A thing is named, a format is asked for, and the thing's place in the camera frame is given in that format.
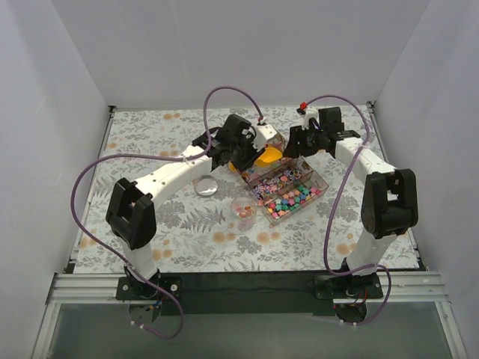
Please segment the yellow plastic scoop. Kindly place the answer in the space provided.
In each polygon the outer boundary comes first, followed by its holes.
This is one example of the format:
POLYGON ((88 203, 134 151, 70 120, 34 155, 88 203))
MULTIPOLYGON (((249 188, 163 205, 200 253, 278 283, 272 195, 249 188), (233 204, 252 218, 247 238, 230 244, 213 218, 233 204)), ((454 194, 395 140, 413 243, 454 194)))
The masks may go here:
POLYGON ((264 152, 261 153, 250 165, 245 169, 239 170, 232 162, 228 163, 228 169, 232 172, 242 173, 243 171, 253 168, 265 168, 270 166, 273 162, 279 161, 283 157, 283 153, 276 147, 265 147, 264 152))

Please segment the clear compartment candy box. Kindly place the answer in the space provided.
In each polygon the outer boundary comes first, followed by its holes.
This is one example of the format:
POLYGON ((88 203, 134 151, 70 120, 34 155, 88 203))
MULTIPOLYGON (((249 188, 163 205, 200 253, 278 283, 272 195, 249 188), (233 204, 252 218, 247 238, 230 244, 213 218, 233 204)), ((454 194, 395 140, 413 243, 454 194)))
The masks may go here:
POLYGON ((302 157, 281 158, 267 165, 255 162, 243 172, 232 164, 229 169, 273 226, 298 214, 329 189, 329 184, 302 157))

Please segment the silver round jar lid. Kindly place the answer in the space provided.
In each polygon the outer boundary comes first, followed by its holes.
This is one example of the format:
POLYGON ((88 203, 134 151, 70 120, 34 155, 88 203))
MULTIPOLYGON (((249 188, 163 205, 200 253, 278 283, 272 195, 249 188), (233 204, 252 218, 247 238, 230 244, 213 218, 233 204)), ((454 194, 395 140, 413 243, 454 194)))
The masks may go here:
POLYGON ((195 193, 202 197, 210 197, 214 195, 219 188, 219 184, 215 177, 203 175, 193 182, 195 193))

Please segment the clear plastic jar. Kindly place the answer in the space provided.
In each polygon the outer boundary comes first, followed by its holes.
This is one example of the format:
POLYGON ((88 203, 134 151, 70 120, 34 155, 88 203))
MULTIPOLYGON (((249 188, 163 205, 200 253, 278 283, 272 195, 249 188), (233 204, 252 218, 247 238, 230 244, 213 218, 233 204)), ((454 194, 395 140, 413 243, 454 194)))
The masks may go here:
POLYGON ((231 214, 239 231, 247 231, 256 223, 257 206, 250 197, 237 197, 231 202, 231 214))

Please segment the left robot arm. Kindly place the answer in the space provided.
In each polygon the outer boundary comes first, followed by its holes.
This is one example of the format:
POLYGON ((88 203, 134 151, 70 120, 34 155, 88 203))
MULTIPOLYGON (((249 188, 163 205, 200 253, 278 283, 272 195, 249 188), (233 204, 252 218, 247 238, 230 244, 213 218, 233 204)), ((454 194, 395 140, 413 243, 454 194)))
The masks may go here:
POLYGON ((222 126, 205 131, 171 162, 133 181, 122 178, 115 183, 106 222, 120 239, 126 276, 141 298, 153 298, 159 290, 159 269, 150 245, 156 235, 157 209, 218 167, 232 163, 239 171, 250 168, 275 134, 264 121, 253 124, 231 114, 222 126))

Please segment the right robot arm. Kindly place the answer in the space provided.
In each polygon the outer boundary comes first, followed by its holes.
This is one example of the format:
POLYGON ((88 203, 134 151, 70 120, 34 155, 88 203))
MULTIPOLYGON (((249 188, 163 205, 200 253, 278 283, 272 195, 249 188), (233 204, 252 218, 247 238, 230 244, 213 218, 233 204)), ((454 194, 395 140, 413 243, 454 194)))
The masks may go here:
POLYGON ((290 127, 284 156, 296 159, 325 150, 347 166, 363 186, 363 230, 355 249, 338 271, 318 279, 316 288, 330 298, 363 295, 377 285, 377 269, 389 246, 418 222, 416 177, 410 169, 397 169, 366 147, 367 140, 347 130, 338 107, 298 108, 303 122, 290 127))

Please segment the floral patterned table mat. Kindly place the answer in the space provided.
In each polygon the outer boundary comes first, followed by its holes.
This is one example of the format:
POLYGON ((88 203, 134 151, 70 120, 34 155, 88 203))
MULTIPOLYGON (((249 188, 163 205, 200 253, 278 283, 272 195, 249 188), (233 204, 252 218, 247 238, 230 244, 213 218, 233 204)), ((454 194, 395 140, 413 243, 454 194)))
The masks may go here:
MULTIPOLYGON (((79 243, 77 274, 121 273, 122 247, 106 223, 113 185, 133 180, 161 165, 163 156, 183 152, 205 126, 218 126, 229 108, 166 111, 116 111, 97 168, 94 192, 79 243)), ((275 226, 262 213, 254 227, 239 231, 231 214, 234 198, 245 187, 226 167, 213 176, 219 188, 210 197, 187 185, 156 213, 157 232, 151 242, 153 260, 161 272, 297 271, 336 269, 356 247, 364 187, 355 175, 328 153, 308 158, 308 164, 329 184, 326 193, 298 214, 275 226)))

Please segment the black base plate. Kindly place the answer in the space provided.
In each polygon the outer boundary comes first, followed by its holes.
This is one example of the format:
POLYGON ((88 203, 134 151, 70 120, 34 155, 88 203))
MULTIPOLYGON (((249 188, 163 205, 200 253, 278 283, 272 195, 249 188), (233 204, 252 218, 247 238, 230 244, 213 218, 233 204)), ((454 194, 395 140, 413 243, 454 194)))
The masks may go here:
POLYGON ((162 301, 165 316, 177 314, 309 313, 333 316, 333 301, 381 299, 387 287, 372 274, 364 279, 335 277, 325 271, 234 271, 163 273, 146 297, 127 276, 118 280, 119 301, 162 301))

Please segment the aluminium frame rail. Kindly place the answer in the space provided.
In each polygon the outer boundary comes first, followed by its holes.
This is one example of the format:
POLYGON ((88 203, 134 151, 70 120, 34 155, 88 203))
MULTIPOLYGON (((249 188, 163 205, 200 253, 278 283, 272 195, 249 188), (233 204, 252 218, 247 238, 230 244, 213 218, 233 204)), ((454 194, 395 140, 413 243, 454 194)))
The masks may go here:
POLYGON ((47 358, 62 304, 134 304, 163 300, 163 312, 233 313, 234 303, 248 301, 244 313, 297 313, 302 307, 320 316, 332 313, 354 295, 363 302, 433 302, 454 358, 467 353, 448 294, 434 271, 378 271, 365 279, 338 277, 326 271, 237 271, 165 273, 154 280, 161 289, 127 274, 57 274, 46 300, 33 358, 47 358))

